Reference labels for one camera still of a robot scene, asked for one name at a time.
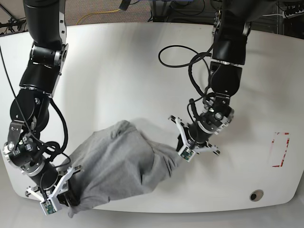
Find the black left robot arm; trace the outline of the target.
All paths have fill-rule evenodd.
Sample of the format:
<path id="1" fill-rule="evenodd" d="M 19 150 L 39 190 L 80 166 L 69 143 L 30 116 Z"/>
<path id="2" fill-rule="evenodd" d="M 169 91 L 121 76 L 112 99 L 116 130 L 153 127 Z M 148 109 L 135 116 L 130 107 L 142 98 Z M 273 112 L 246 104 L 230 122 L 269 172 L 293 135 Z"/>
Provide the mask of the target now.
<path id="1" fill-rule="evenodd" d="M 191 123 L 174 119 L 180 132 L 176 150 L 184 159 L 202 152 L 219 155 L 217 146 L 210 144 L 209 138 L 219 134 L 234 118 L 230 99 L 240 87 L 247 37 L 251 30 L 250 22 L 237 15 L 236 9 L 233 0 L 223 1 L 215 18 L 211 50 L 197 53 L 188 66 L 189 78 L 193 81 L 194 62 L 211 55 L 207 86 L 201 90 L 196 82 L 193 83 L 200 97 L 190 99 L 187 105 Z"/>

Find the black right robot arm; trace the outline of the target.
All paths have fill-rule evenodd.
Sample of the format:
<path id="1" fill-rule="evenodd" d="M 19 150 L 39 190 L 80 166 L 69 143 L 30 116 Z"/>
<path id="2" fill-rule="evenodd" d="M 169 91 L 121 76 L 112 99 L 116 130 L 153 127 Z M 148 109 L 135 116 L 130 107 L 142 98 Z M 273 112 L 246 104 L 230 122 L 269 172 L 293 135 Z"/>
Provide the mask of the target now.
<path id="1" fill-rule="evenodd" d="M 80 203 L 70 182 L 79 168 L 72 167 L 70 158 L 61 165 L 53 164 L 57 156 L 64 155 L 68 144 L 66 121 L 53 100 L 68 51 L 65 4 L 63 0 L 23 1 L 33 44 L 10 107 L 11 123 L 3 148 L 8 163 L 35 183 L 26 195 L 39 199 L 46 214 L 57 212 L 62 205 Z M 55 108 L 61 119 L 63 143 L 40 138 L 49 121 L 49 107 Z"/>

